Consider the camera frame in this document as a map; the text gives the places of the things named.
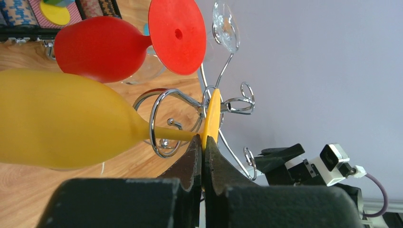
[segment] black tray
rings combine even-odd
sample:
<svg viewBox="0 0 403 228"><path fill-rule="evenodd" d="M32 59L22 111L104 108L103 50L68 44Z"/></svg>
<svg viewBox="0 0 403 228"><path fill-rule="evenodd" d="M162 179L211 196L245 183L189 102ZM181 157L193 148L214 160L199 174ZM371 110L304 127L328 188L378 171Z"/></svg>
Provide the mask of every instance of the black tray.
<svg viewBox="0 0 403 228"><path fill-rule="evenodd" d="M112 0L115 13L122 18L116 0ZM76 0L78 11L80 12L81 19L86 19L83 7L79 0ZM18 27L5 27L0 28L0 42L5 42L9 39L17 43L26 43L29 41L43 41L47 40L48 43L55 39L56 34L60 31L58 28L18 28Z"/></svg>

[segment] metal wine glass holder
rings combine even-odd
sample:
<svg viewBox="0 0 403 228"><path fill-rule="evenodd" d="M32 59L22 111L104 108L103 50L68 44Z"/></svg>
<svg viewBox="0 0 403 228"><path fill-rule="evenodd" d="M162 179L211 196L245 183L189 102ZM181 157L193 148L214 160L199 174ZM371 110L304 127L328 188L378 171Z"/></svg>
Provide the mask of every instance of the metal wine glass holder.
<svg viewBox="0 0 403 228"><path fill-rule="evenodd" d="M230 53L230 56L228 57L227 62L225 63L224 67L222 68L218 78L217 82L215 85L208 85L206 76L204 73L204 68L203 64L200 66L200 74L203 80L203 86L204 86L204 92L203 92L203 97L202 97L202 102L198 102L192 97L186 95L179 89L168 89L168 88L157 88L153 90L149 90L142 95L140 95L137 100L133 104L133 108L135 110L138 110L140 107L141 103L146 100L149 97L158 95L156 101L154 102L154 105L151 109L151 114L150 114L150 121L149 121L149 136L150 136L150 141L146 143L150 144L155 151L155 153L162 157L162 158L168 158L173 155L175 155L178 152L178 149L181 146L186 145L188 142L181 143L178 141L174 147L169 146L169 141L167 139L161 139L159 141L159 144L157 143L157 139L155 138L154 134L154 126L155 126L155 119L158 113L158 108L161 104L161 102L167 97L167 96L173 96L176 97L191 107L193 107L197 114L199 115L199 118L197 119L196 123L194 126L191 128L191 131L198 132L201 124L203 122L203 119L206 118L206 110L208 109L208 104L209 100L211 98L211 89L219 88L219 84L221 81L222 76L224 75L225 69L229 65L230 61L232 60L234 54L238 51L239 49L239 44L240 44L240 37L239 37L239 31L237 24L235 22L235 18L228 7L227 4L225 4L221 0L217 0L214 3L214 8L213 8L213 24L212 24L212 34L214 37L214 40L216 41L217 44L225 46L225 48L228 50ZM249 91L249 96L246 95L245 90ZM231 99L228 99L226 101L223 101L221 97L221 122L220 122L220 127L224 121L224 115L225 113L234 113L234 114L243 114L243 115L250 115L253 113L253 110L255 108L255 96L253 94L252 88L250 85L246 82L243 82L240 85L240 91L241 91L241 97L234 97ZM244 107L235 107L235 104L237 103L242 103L245 106ZM178 121L175 121L173 118L169 118L167 120L167 124L169 126L175 126L179 130L182 130L182 124ZM242 162L239 160L239 158L235 155L231 147L228 145L227 140L224 137L224 134L222 130L219 130L219 136L224 143L225 147L227 150L230 152L232 157L235 159L237 164L242 168L244 171L245 175L252 181L254 181L257 177L257 168L256 168L256 163L255 159L253 157L252 152L248 149L248 147L243 148L243 152L246 158L246 161L249 166L253 167L253 176L249 174L247 169L244 167Z"/></svg>

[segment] white wall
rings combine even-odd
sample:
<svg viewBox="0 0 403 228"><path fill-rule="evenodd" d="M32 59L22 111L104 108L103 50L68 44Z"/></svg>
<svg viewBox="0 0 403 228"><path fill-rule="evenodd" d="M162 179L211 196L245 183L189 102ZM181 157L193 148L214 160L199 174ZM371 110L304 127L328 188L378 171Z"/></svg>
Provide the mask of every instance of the white wall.
<svg viewBox="0 0 403 228"><path fill-rule="evenodd" d="M196 0L211 29L213 0ZM306 158L340 143L403 200L403 2L227 0L240 28L240 50L221 81L224 99L248 81L253 115L226 115L223 131L237 154L301 143ZM206 62L214 84L228 54L214 45ZM229 153L222 149L230 161ZM343 183L382 199L368 179Z"/></svg>

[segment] wooden table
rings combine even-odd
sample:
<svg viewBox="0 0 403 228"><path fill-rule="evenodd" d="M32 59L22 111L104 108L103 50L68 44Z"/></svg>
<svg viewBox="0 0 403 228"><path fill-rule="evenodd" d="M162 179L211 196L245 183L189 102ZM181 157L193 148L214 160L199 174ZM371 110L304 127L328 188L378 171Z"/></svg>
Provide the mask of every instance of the wooden table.
<svg viewBox="0 0 403 228"><path fill-rule="evenodd" d="M123 19L142 30L143 25L147 23L150 0L117 0L117 2ZM60 71L55 61L47 59L40 43L28 43L21 46L0 44L0 70L16 67ZM131 104L141 93L157 87L179 88L199 101L202 97L196 73L191 76L178 76L166 71L146 84L113 83L109 86ZM148 119L154 101L155 99L150 98L141 105L139 113L143 118ZM183 124L185 130L189 130L196 121L197 114L182 101L167 98L159 109L157 125L167 126L166 120L170 117L174 117ZM149 145L142 142L129 151L106 161L103 174L101 174L101 164L76 171L53 171L0 163L0 227L34 227L49 197L66 179L74 177L153 178L169 168L185 150L186 146L172 158L162 159L155 155Z"/></svg>

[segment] purple cable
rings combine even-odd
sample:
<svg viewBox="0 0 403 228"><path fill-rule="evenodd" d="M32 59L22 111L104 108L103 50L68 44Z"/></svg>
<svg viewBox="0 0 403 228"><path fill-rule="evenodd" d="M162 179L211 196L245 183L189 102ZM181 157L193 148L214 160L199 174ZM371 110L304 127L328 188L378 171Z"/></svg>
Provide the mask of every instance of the purple cable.
<svg viewBox="0 0 403 228"><path fill-rule="evenodd" d="M382 207L382 209L374 214L365 214L363 213L363 216L368 217L368 218L374 218L374 217L378 217L383 215L386 210L388 209L388 205L389 205L389 198L388 198L388 193L386 193L386 189L382 186L382 184L375 178L373 177L371 174L367 173L366 177L368 177L370 180L372 180L376 185L378 185L379 189L382 192L382 195L384 196L384 206Z"/></svg>

